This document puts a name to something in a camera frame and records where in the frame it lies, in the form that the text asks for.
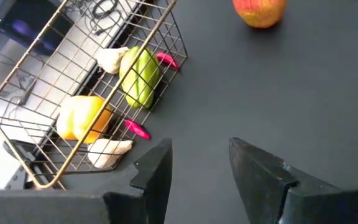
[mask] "apple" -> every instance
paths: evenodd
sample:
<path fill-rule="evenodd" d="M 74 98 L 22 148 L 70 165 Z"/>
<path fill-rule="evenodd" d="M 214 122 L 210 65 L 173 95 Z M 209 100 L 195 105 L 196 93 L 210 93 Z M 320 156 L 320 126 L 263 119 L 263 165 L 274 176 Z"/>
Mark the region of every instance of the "apple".
<path fill-rule="evenodd" d="M 269 28 L 283 17 L 287 0 L 233 0 L 238 15 L 251 27 Z"/>

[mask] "wire basket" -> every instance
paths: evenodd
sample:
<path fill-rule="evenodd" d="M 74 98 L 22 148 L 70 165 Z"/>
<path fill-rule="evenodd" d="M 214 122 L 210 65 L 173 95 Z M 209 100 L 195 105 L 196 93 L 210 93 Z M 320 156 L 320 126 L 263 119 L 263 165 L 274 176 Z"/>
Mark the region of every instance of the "wire basket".
<path fill-rule="evenodd" d="M 139 46 L 140 50 L 134 58 L 132 68 L 143 52 L 168 54 L 179 67 L 187 57 L 172 14 L 176 0 L 157 1 L 153 4 L 146 0 L 106 2 L 111 2 L 115 7 L 113 12 L 105 9 L 108 6 L 103 7 L 98 0 L 64 0 L 0 86 L 0 93 L 12 86 L 20 88 L 23 85 L 18 84 L 16 75 L 19 72 L 27 74 L 29 83 L 23 95 L 28 94 L 29 97 L 25 104 L 20 101 L 12 102 L 0 95 L 0 107 L 7 105 L 15 110 L 13 118 L 10 113 L 6 115 L 6 110 L 4 113 L 0 110 L 0 131 L 34 184 L 40 189 L 59 184 L 62 188 L 60 179 L 64 175 L 109 172 L 114 169 L 114 166 L 97 168 L 88 159 L 89 145 L 83 144 L 87 134 L 96 131 L 101 133 L 101 138 L 109 140 L 133 140 L 135 134 L 124 125 L 125 121 L 132 120 L 143 125 L 178 73 L 172 63 L 149 60 L 147 63 L 158 64 L 158 69 L 154 72 L 161 74 L 157 85 L 149 86 L 153 95 L 148 97 L 152 97 L 153 104 L 148 109 L 144 105 L 133 108 L 126 101 L 126 97 L 131 97 L 131 94 L 122 87 L 130 70 L 121 78 L 117 74 L 102 70 L 95 59 L 100 49 Z M 98 11 L 99 16 L 95 16 L 95 11 Z M 62 18 L 71 24 L 67 32 L 59 27 L 58 21 Z M 45 39 L 52 32 L 61 37 L 61 42 L 53 54 L 35 55 L 36 48 L 45 45 Z M 25 69 L 36 62 L 42 62 L 41 71 L 29 72 Z M 141 78 L 140 72 L 136 72 L 137 78 Z M 62 139 L 56 129 L 60 105 L 75 95 L 99 96 L 104 101 L 81 139 Z M 104 131 L 91 129 L 105 110 L 108 110 L 110 115 L 103 127 Z M 13 139 L 34 144 L 37 151 L 36 160 L 23 158 L 12 143 Z M 109 155 L 122 156 L 114 151 Z M 34 172 L 33 166 L 41 166 L 42 173 Z"/>

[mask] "dark tabletop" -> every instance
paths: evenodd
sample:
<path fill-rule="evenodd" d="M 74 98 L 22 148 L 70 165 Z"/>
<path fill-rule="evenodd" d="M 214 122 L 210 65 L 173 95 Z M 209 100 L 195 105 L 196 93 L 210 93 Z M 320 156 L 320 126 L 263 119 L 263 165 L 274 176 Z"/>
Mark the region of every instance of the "dark tabletop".
<path fill-rule="evenodd" d="M 145 123 L 153 140 L 127 156 L 173 139 L 166 223 L 248 223 L 229 163 L 234 136 L 358 187 L 358 0 L 289 0 L 265 31 L 229 0 L 178 0 L 174 15 L 189 58 Z M 109 175 L 67 178 L 85 189 Z"/>

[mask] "garlic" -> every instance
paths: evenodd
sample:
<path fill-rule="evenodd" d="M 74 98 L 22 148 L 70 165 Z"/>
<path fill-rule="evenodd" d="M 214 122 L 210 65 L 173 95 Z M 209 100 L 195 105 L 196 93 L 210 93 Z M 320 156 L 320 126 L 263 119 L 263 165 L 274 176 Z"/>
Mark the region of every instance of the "garlic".
<path fill-rule="evenodd" d="M 88 146 L 88 159 L 96 168 L 110 168 L 121 157 L 120 155 L 132 149 L 132 143 L 133 141 L 131 140 L 113 141 L 98 139 Z"/>
<path fill-rule="evenodd" d="M 98 65 L 103 68 L 104 71 L 116 74 L 119 71 L 121 59 L 129 49 L 127 47 L 121 47 L 118 49 L 101 49 L 96 55 Z"/>

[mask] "green pepper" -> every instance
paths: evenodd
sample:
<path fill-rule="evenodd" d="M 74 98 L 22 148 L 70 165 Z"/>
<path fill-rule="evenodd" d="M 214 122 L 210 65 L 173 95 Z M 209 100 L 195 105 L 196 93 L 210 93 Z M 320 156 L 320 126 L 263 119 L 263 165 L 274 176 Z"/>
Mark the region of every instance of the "green pepper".
<path fill-rule="evenodd" d="M 119 68 L 119 78 L 123 78 L 126 72 L 130 70 L 127 77 L 122 81 L 122 89 L 127 93 L 125 99 L 131 107 L 140 108 L 144 106 L 149 108 L 153 103 L 153 89 L 160 79 L 160 70 L 157 57 L 147 48 L 141 53 L 131 69 L 139 50 L 140 47 L 136 46 L 125 53 Z"/>

